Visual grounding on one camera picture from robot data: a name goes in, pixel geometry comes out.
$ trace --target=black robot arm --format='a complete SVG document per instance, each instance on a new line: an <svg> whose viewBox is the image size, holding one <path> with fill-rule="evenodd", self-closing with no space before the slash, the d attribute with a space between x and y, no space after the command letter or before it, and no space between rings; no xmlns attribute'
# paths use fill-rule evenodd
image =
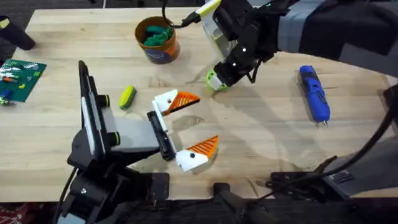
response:
<svg viewBox="0 0 398 224"><path fill-rule="evenodd" d="M273 0L253 8L221 1L213 20L237 45L214 70L228 86L278 51L301 53L398 77L398 2Z"/></svg>

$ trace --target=black mount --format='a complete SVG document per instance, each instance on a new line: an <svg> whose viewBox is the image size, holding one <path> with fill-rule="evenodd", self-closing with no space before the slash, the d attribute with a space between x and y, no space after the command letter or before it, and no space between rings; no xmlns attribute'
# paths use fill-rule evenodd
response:
<svg viewBox="0 0 398 224"><path fill-rule="evenodd" d="M120 135L106 131L102 109L109 107L109 96L97 94L94 78L88 75L82 61L79 74L82 129L73 138L72 153L68 157L68 164L78 172L62 203L61 216L70 213L92 224L110 217L123 202L167 199L169 174L141 174L127 167L158 153L159 149L130 153L112 151L113 146L120 144Z"/></svg>
<svg viewBox="0 0 398 224"><path fill-rule="evenodd" d="M230 191L227 183L214 183L213 196L215 200L221 200L234 213L234 217L238 223L252 224L278 224L285 223L271 215L265 207L243 199Z"/></svg>

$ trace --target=cup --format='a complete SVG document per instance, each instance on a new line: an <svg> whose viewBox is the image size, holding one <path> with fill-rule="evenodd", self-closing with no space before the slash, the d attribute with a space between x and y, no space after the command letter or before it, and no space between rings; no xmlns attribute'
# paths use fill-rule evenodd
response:
<svg viewBox="0 0 398 224"><path fill-rule="evenodd" d="M153 16L144 19L138 23L136 27L136 39L139 46L144 50L147 58L153 63L170 63L177 58L180 53L180 44L177 41L177 35L175 29L173 29L173 36L166 41L164 45L160 46L146 46L144 42L146 40L146 28L149 26L160 26L163 28L169 28L169 25L164 21L161 16Z"/></svg>

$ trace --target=yellow object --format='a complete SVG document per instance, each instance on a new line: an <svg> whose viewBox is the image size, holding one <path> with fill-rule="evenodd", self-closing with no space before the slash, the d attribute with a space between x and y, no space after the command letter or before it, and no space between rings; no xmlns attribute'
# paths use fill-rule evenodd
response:
<svg viewBox="0 0 398 224"><path fill-rule="evenodd" d="M8 26L8 24L10 24L10 20L9 19L5 19L0 21L0 29L6 28Z"/></svg>
<svg viewBox="0 0 398 224"><path fill-rule="evenodd" d="M132 85L129 85L124 89L119 100L120 109L126 110L131 106L132 100L134 99L136 92L137 91L134 89Z"/></svg>
<svg viewBox="0 0 398 224"><path fill-rule="evenodd" d="M114 133L114 134L116 135L116 145L118 146L118 145L120 145L119 134L118 133Z"/></svg>
<svg viewBox="0 0 398 224"><path fill-rule="evenodd" d="M197 9L195 12L199 14L201 18L207 16L210 12L213 12L221 3L221 0L211 0L204 4L202 7Z"/></svg>

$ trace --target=wooden tabletop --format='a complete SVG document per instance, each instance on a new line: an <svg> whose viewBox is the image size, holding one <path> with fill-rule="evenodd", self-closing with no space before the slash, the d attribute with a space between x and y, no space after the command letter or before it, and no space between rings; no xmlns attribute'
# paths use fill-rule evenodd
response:
<svg viewBox="0 0 398 224"><path fill-rule="evenodd" d="M193 8L167 9L178 23ZM217 62L201 24L177 31L178 58L154 65L134 38L137 23L160 9L38 10L27 33L37 42L14 59L47 68L25 103L0 109L0 202L58 200L72 170L66 163L80 129L78 61L84 60L99 93L111 97L116 116L144 119L155 95L175 88L201 102L166 117L177 148L220 136L216 156L183 172L160 154L132 167L168 172L170 198L208 198L213 182L229 182L243 197L267 192L271 172L311 170L325 159L357 151L385 114L384 75L306 55L277 54L263 64L252 85L246 78L224 93L213 93L204 76ZM313 65L331 108L329 128L310 121L297 84L301 65ZM138 95L130 112L118 108L127 85ZM391 136L390 129L386 136Z"/></svg>

